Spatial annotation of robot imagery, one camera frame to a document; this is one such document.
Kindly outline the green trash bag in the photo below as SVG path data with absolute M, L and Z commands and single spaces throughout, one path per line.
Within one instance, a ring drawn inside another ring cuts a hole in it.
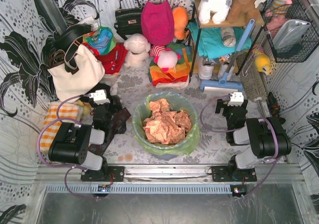
M 147 136 L 143 129 L 142 121 L 151 116 L 149 103 L 161 98 L 168 101 L 169 107 L 173 111 L 184 110 L 189 115 L 191 121 L 191 129 L 187 136 L 176 145 L 152 144 L 147 141 Z M 200 141 L 197 112 L 188 99 L 176 92 L 164 91 L 146 96 L 135 108 L 132 118 L 132 127 L 139 145 L 142 146 L 145 151 L 159 157 L 163 155 L 189 155 L 197 148 Z

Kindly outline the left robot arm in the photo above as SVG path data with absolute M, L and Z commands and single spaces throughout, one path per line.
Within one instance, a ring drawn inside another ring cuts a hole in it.
M 49 148 L 52 162 L 82 166 L 83 182 L 122 182 L 123 166 L 110 166 L 103 156 L 116 134 L 126 131 L 130 113 L 121 104 L 118 96 L 93 109 L 93 123 L 76 125 L 63 122 Z

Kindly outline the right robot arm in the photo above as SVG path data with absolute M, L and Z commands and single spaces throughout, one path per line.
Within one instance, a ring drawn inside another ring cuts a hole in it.
M 232 101 L 218 99 L 215 113 L 226 118 L 226 141 L 232 146 L 248 145 L 240 154 L 230 158 L 227 165 L 212 168 L 215 182 L 256 182 L 255 166 L 272 163 L 290 154 L 292 144 L 277 117 L 247 118 L 248 101 L 236 105 Z

